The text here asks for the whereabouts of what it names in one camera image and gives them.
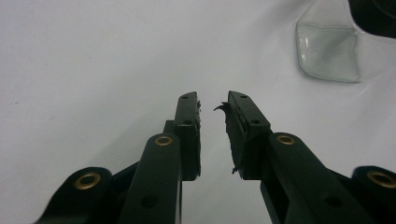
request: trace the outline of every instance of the transparent plastic container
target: transparent plastic container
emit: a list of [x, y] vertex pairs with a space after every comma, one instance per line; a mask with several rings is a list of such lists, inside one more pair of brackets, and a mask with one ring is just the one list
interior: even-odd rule
[[[396, 32], [392, 20], [396, 17], [390, 15], [388, 24], [389, 21], [379, 20], [376, 14], [361, 11], [361, 6], [356, 9], [358, 7], [353, 2], [318, 0], [298, 20], [296, 40], [299, 63], [308, 75], [334, 81], [363, 82], [388, 70], [396, 71], [396, 39], [392, 37]], [[375, 20], [361, 22], [359, 16], [364, 20], [365, 16], [369, 19], [372, 16]], [[382, 30], [373, 31], [365, 27], [369, 23], [376, 29], [379, 27], [376, 22], [384, 26]]]

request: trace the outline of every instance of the white surface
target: white surface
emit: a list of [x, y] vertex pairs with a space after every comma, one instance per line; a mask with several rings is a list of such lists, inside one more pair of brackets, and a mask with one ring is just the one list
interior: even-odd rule
[[1, 1], [0, 223], [37, 220], [76, 170], [138, 161], [190, 91], [202, 101], [202, 176], [183, 185], [183, 223], [270, 223], [260, 183], [231, 175], [224, 115], [212, 111], [229, 90], [343, 175], [396, 171], [395, 74], [305, 75], [294, 28], [310, 3]]

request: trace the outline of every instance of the clear plastic piece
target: clear plastic piece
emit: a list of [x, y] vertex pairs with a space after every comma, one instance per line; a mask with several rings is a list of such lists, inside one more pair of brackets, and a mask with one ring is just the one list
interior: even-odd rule
[[299, 63], [312, 77], [363, 82], [396, 67], [396, 39], [370, 35], [351, 18], [347, 0], [318, 0], [298, 20]]

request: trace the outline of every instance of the black object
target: black object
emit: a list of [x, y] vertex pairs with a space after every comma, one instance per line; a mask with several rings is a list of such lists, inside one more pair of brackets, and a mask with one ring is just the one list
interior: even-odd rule
[[218, 108], [226, 114], [235, 169], [260, 179], [273, 223], [396, 222], [396, 174], [369, 166], [347, 178], [328, 170], [300, 138], [273, 133], [243, 93], [230, 91]]
[[396, 38], [395, 0], [349, 0], [354, 22], [365, 32]]
[[182, 180], [200, 174], [200, 103], [180, 96], [175, 120], [152, 136], [140, 162], [112, 175], [89, 167], [70, 175], [38, 224], [180, 223]]

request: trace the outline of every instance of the white tabletop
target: white tabletop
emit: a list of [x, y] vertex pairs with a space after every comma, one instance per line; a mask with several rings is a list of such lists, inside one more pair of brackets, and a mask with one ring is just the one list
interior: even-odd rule
[[396, 76], [309, 77], [294, 29], [311, 0], [0, 2], [0, 223], [36, 221], [75, 171], [139, 161], [175, 115], [202, 103], [202, 176], [183, 184], [183, 223], [271, 223], [259, 181], [232, 175], [228, 91], [330, 169], [396, 171]]

